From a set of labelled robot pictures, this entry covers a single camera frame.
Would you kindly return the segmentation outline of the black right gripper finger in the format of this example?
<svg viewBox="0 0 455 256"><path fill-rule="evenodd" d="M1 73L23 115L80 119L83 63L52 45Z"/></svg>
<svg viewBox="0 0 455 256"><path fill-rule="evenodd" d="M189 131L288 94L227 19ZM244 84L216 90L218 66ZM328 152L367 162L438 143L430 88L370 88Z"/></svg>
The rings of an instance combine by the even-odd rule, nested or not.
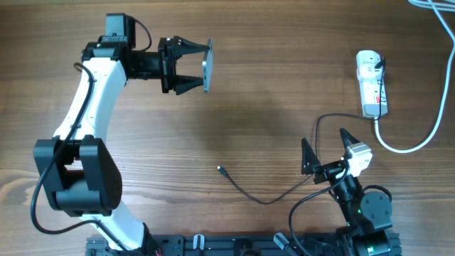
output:
<svg viewBox="0 0 455 256"><path fill-rule="evenodd" d="M302 161L301 161L301 173L305 175L311 175L318 171L321 165L315 152L309 144L306 138L301 140L302 148Z"/></svg>
<svg viewBox="0 0 455 256"><path fill-rule="evenodd" d="M356 139L351 133L345 128L340 128L341 140L343 142L344 149L347 149L350 145L357 144L360 141Z"/></svg>

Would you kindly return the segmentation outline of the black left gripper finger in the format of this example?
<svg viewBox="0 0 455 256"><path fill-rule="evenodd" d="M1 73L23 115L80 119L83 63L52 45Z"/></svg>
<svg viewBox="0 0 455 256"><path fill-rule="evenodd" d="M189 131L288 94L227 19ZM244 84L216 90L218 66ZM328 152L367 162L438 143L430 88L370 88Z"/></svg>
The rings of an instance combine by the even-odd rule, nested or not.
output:
<svg viewBox="0 0 455 256"><path fill-rule="evenodd" d="M176 95L182 95L193 88L203 85L203 78L188 76L188 75L177 75L174 80L174 91Z"/></svg>
<svg viewBox="0 0 455 256"><path fill-rule="evenodd" d="M203 45L186 40L185 38L174 36L173 52L175 57L182 57L183 55L208 52L209 45Z"/></svg>

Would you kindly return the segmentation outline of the blue Samsung Galaxy phone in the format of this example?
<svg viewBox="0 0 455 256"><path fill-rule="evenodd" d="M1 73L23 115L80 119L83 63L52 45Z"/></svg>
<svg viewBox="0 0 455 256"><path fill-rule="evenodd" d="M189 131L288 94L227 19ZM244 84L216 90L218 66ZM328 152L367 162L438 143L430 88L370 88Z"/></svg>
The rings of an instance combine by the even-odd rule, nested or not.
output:
<svg viewBox="0 0 455 256"><path fill-rule="evenodd" d="M209 49L205 52L203 56L203 89L205 93L209 92L210 81L213 72L213 40L208 40Z"/></svg>

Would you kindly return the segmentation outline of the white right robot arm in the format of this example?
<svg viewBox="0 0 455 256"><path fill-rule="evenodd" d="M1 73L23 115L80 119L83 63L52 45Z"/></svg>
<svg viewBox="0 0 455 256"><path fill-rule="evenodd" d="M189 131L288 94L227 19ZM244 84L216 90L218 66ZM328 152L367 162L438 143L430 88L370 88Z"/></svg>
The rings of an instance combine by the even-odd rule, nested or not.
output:
<svg viewBox="0 0 455 256"><path fill-rule="evenodd" d="M307 139L301 140L301 172L313 175L314 183L330 183L346 226L337 229L335 239L342 255L386 255L392 252L386 230L392 227L391 193L377 185L361 186L358 177L368 168L371 148L340 129L345 149L337 161L321 164Z"/></svg>

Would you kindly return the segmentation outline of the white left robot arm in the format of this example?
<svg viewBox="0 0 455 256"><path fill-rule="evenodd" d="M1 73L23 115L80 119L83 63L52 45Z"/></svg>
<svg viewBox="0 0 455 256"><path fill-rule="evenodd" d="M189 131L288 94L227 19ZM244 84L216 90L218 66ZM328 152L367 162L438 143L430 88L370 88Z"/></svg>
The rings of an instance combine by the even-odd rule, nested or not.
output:
<svg viewBox="0 0 455 256"><path fill-rule="evenodd" d="M159 80L163 92L182 95L210 87L213 43L174 36L162 38L157 51L137 49L137 19L108 14L105 33L86 45L76 68L82 72L70 109L50 139L33 149L52 209L93 226L114 255L160 255L147 225L122 202L122 176L105 144L109 121L128 80Z"/></svg>

